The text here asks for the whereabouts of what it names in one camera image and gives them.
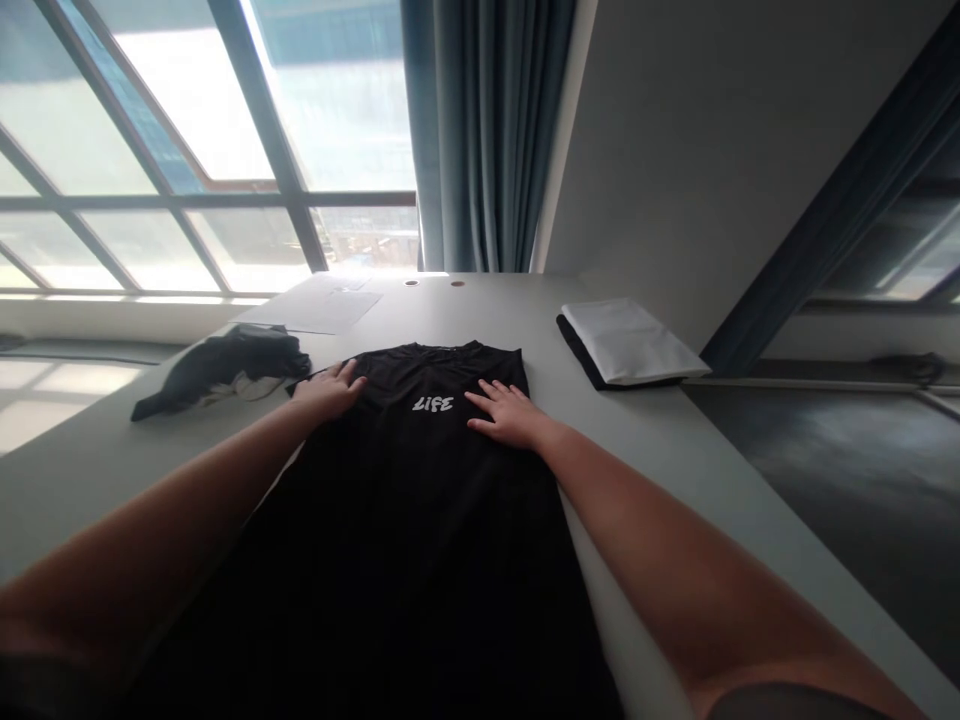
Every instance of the folded black cloth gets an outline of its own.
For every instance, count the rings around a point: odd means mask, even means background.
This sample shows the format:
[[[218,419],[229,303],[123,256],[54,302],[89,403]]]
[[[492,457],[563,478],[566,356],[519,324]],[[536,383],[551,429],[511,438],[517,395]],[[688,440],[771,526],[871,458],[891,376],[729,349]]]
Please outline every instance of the folded black cloth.
[[[560,334],[563,335],[563,339],[567,341],[567,345],[569,345],[573,351],[574,357],[580,361],[583,371],[587,374],[587,379],[590,380],[590,384],[593,385],[595,390],[640,390],[642,388],[679,385],[684,381],[682,377],[673,377],[654,380],[648,383],[639,383],[637,385],[610,385],[609,383],[605,383],[603,376],[600,375],[600,371],[597,369],[596,363],[593,362],[593,358],[590,357],[590,353],[587,352],[583,340],[577,335],[577,331],[573,329],[573,325],[563,316],[563,313],[557,315],[557,327],[560,328]]]
[[[309,372],[310,356],[300,352],[300,341],[283,325],[241,323],[191,348],[170,370],[160,392],[134,406],[130,420],[209,404],[234,392],[257,400],[283,378],[299,379]]]

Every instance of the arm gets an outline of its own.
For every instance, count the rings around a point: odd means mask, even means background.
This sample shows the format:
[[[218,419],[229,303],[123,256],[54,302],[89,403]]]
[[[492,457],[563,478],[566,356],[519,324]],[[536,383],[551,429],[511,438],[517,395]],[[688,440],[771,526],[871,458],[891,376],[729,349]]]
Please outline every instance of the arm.
[[[539,454],[680,677],[697,716],[736,687],[793,682],[892,718],[922,717],[867,658],[786,584],[686,505],[516,387],[467,397],[493,422],[470,427]]]
[[[175,470],[0,590],[0,653],[60,657],[108,683],[187,597],[293,451],[356,401],[356,361]]]

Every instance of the white paper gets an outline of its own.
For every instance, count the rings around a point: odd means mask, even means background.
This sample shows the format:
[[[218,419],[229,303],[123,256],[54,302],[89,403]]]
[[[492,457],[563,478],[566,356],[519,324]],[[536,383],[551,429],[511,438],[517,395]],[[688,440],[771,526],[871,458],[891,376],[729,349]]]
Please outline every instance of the white paper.
[[[340,335],[383,297],[380,293],[352,290],[363,287],[367,279],[317,273],[232,322],[283,325],[288,332]]]

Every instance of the floor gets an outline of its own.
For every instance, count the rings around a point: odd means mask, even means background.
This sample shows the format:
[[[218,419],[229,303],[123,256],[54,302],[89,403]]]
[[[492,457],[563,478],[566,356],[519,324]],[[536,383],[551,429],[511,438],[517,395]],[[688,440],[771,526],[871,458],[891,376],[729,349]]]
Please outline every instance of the floor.
[[[909,395],[684,389],[960,686],[960,423]]]
[[[35,340],[0,352],[0,458],[181,349],[154,343]]]

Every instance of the white print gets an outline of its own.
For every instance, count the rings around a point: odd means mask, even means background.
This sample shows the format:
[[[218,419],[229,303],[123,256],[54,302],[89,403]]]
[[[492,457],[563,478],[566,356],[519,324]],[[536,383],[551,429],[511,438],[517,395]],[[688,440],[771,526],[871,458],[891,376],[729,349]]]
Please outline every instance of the white print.
[[[417,400],[417,404],[413,406],[414,410],[426,410],[429,412],[443,412],[444,410],[449,410],[453,407],[453,398],[441,398],[427,396],[425,398],[420,398]]]

